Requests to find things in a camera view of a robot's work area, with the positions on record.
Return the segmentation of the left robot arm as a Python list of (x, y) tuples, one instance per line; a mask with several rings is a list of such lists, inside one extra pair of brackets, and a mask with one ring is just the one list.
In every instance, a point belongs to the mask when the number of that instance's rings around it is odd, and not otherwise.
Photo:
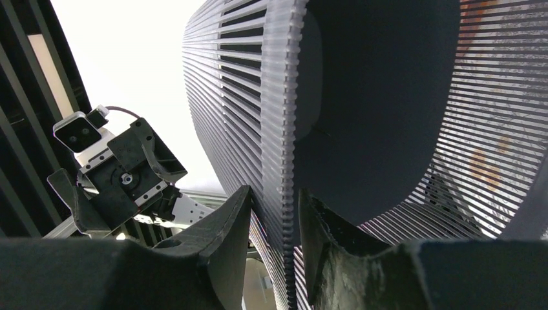
[(186, 229), (212, 213), (176, 187), (187, 171), (145, 119), (117, 136), (105, 123), (75, 113), (53, 126), (81, 167), (75, 177), (60, 169), (47, 181), (79, 232), (104, 237), (129, 220)]

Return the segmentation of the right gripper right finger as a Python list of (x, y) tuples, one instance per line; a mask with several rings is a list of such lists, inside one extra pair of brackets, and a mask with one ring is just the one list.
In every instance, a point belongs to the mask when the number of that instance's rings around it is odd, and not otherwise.
[(314, 309), (546, 309), (547, 242), (414, 240), (389, 245), (299, 193)]

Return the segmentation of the grey waste bin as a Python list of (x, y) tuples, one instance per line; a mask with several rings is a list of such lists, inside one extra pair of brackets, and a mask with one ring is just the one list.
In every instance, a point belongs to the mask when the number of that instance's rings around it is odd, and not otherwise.
[(189, 18), (183, 64), (196, 134), (228, 194), (253, 189), (250, 238), (277, 309), (314, 309), (301, 190), (362, 230), (427, 171), (461, 2), (206, 1)]

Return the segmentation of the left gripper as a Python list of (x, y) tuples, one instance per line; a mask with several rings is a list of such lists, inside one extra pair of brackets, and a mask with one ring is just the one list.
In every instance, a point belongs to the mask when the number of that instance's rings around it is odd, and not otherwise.
[(78, 172), (77, 185), (66, 169), (47, 181), (70, 209), (76, 229), (91, 238), (104, 238), (110, 227), (131, 218), (161, 225), (175, 220), (174, 205), (180, 198), (176, 183), (187, 174), (163, 140), (144, 118), (107, 143), (112, 156), (87, 172)]

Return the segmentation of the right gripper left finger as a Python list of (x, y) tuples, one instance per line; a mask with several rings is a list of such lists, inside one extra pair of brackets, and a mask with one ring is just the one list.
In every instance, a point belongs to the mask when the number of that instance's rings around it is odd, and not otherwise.
[(2, 309), (240, 309), (252, 190), (154, 248), (129, 240), (1, 240)]

